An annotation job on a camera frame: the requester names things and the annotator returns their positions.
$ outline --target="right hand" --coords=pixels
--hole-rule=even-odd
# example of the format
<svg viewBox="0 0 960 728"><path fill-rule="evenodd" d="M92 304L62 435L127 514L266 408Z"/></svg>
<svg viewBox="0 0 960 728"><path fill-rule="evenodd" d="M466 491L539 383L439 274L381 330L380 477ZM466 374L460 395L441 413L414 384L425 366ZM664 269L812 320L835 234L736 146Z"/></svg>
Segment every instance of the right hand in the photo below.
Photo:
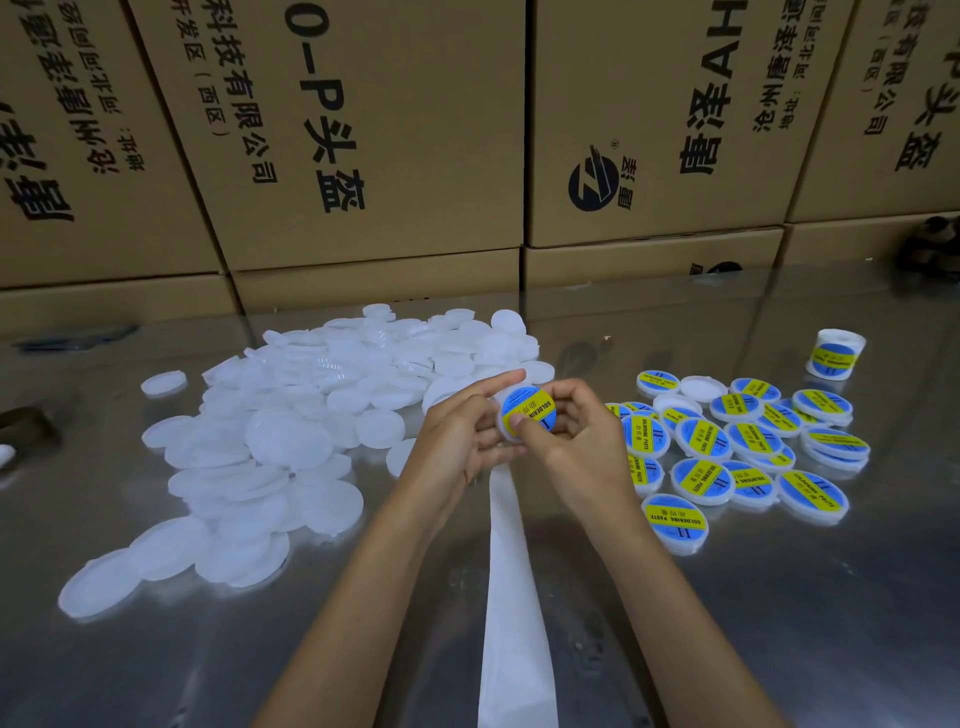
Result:
<svg viewBox="0 0 960 728"><path fill-rule="evenodd" d="M623 425L580 379L542 385L557 404L553 433L523 415L510 427L547 469L567 508L581 522L637 509Z"/></svg>

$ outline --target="stainless steel table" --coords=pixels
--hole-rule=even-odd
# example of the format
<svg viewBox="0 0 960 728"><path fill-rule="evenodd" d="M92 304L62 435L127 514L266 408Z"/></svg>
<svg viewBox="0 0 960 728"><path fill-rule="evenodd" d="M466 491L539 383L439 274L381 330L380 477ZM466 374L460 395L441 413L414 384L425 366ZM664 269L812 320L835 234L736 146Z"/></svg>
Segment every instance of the stainless steel table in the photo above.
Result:
<svg viewBox="0 0 960 728"><path fill-rule="evenodd" d="M684 572L763 686L799 726L960 723L960 298L891 279L878 265L639 280L455 301L399 303L401 316L453 306L519 307L541 358L605 400L636 396L641 369L723 380L756 376L785 393L806 380L818 328L868 339L842 393L874 456L839 480L852 510L834 528L708 509ZM207 367L266 328L317 326L356 309L143 328L89 352L0 352L0 409L41 407L61 432L0 481L0 726L243 726L324 602L356 535L294 535L285 571L230 594L192 571L144 584L78 624L56 606L89 558L183 512L171 470L141 431L196 410ZM139 382L183 369L190 387L143 398ZM416 412L408 416L412 431ZM384 452L354 459L372 513L390 492ZM669 467L674 452L662 461ZM535 463L515 466L557 679L561 725L665 724L612 582ZM475 723L490 508L483 482L427 554L377 724ZM691 680L696 680L691 671Z"/></svg>

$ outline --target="left hand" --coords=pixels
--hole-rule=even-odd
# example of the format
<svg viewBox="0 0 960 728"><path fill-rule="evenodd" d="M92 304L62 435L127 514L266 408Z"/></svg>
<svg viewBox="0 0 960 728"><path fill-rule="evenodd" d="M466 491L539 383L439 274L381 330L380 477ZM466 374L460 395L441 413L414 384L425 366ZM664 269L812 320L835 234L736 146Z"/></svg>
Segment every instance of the left hand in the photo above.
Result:
<svg viewBox="0 0 960 728"><path fill-rule="evenodd" d="M480 471L526 452L523 445L498 447L504 441L496 427L499 406L488 399L525 376L515 369L481 379L427 410L395 493L408 498L426 518L431 539Z"/></svg>

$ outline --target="company logo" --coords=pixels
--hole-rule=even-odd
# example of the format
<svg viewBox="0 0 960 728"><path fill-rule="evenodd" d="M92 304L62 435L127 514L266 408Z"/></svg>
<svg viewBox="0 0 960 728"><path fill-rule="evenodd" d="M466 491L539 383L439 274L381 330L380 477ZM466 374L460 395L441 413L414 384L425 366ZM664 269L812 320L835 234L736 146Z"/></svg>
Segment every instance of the company logo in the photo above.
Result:
<svg viewBox="0 0 960 728"><path fill-rule="evenodd" d="M610 204L620 185L620 170L612 159L601 157L590 144L590 156L573 168L567 191L570 202L583 212L596 212Z"/></svg>

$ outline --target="round plastic container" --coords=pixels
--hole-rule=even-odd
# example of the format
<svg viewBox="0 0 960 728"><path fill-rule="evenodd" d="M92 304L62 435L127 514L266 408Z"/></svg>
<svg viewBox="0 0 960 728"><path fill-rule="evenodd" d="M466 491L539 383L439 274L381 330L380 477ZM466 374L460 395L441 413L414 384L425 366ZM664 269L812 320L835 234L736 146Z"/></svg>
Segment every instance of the round plastic container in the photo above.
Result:
<svg viewBox="0 0 960 728"><path fill-rule="evenodd" d="M648 369L636 375L636 388L648 397L656 397L664 392L675 392L679 386L679 379L659 369Z"/></svg>
<svg viewBox="0 0 960 728"><path fill-rule="evenodd" d="M733 476L730 500L734 503L762 510L777 502L773 478L764 471L736 460L729 460L724 467Z"/></svg>
<svg viewBox="0 0 960 728"><path fill-rule="evenodd" d="M670 469L670 480L677 493L698 505L722 505L733 493L730 471L712 460L681 460Z"/></svg>
<svg viewBox="0 0 960 728"><path fill-rule="evenodd" d="M870 446L855 435L829 427L813 427L800 436L806 449L824 452L846 460L867 460Z"/></svg>
<svg viewBox="0 0 960 728"><path fill-rule="evenodd" d="M508 388L506 397L500 404L500 416L496 419L496 426L512 443L520 441L510 427L510 418L515 414L532 418L543 425L544 429L552 431L557 423L557 404L539 387L518 385L513 389Z"/></svg>
<svg viewBox="0 0 960 728"><path fill-rule="evenodd" d="M780 390L770 382L763 379L750 379L748 376L734 379L731 382L730 391L737 395L753 395L764 402L777 401L782 397Z"/></svg>
<svg viewBox="0 0 960 728"><path fill-rule="evenodd" d="M642 503L643 515L666 550L677 556L695 553L707 540L707 518L689 500L667 493L648 496Z"/></svg>
<svg viewBox="0 0 960 728"><path fill-rule="evenodd" d="M638 496L649 496L660 489L663 482L663 468L653 458L627 455L630 463L630 478Z"/></svg>
<svg viewBox="0 0 960 728"><path fill-rule="evenodd" d="M709 420L702 417L683 420L677 425L675 434L680 449L689 457L703 457L718 463L731 458L730 438Z"/></svg>
<svg viewBox="0 0 960 728"><path fill-rule="evenodd" d="M783 441L772 430L757 423L732 423L723 428L733 451L741 457L768 458L783 451Z"/></svg>
<svg viewBox="0 0 960 728"><path fill-rule="evenodd" d="M631 455L658 459L670 449L670 433L649 415L630 415L620 422Z"/></svg>
<svg viewBox="0 0 960 728"><path fill-rule="evenodd" d="M797 453L788 445L784 445L780 452L769 457L744 457L740 455L740 458L743 462L765 473L786 473L797 466Z"/></svg>
<svg viewBox="0 0 960 728"><path fill-rule="evenodd" d="M853 419L853 405L840 395L822 389L801 389L794 392L795 409L831 425L849 425Z"/></svg>
<svg viewBox="0 0 960 728"><path fill-rule="evenodd" d="M777 493L788 510L821 525L839 523L850 510L850 501L844 492L816 473L781 473L777 478Z"/></svg>
<svg viewBox="0 0 960 728"><path fill-rule="evenodd" d="M865 346L867 340L858 333L822 328L817 331L817 343L806 360L806 370L820 379L849 379Z"/></svg>
<svg viewBox="0 0 960 728"><path fill-rule="evenodd" d="M694 401L708 402L727 394L727 385L712 376L685 376L680 380L680 391Z"/></svg>
<svg viewBox="0 0 960 728"><path fill-rule="evenodd" d="M781 439L797 437L804 429L800 416L783 404L764 403L763 414L756 422L776 432Z"/></svg>

